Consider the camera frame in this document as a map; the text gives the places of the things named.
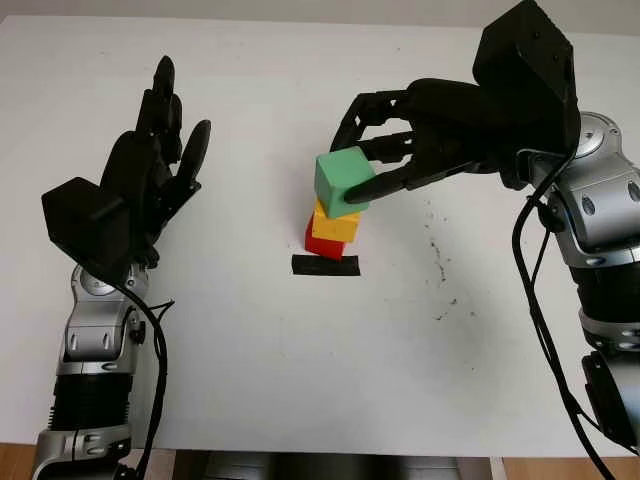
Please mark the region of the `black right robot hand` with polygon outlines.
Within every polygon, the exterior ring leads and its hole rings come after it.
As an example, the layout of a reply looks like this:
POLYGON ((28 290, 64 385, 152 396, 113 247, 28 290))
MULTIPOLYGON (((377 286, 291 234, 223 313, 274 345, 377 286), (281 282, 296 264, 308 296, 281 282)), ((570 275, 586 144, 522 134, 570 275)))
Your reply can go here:
POLYGON ((481 87, 425 78, 404 90, 358 94, 330 150, 354 146, 369 161, 409 160, 348 189, 344 199, 349 204, 414 190, 458 173, 507 171, 528 145, 481 87))

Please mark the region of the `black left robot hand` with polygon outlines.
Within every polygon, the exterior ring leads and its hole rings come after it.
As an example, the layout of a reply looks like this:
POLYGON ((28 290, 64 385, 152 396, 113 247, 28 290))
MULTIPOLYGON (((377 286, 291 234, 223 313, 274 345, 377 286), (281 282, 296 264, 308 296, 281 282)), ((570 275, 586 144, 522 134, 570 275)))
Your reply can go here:
POLYGON ((174 81, 174 63, 165 55, 144 91, 135 129, 117 139, 100 182, 128 206, 132 258, 149 269, 159 263, 154 244, 162 230, 201 188, 197 175, 212 129, 202 120, 181 141, 182 102, 174 81))

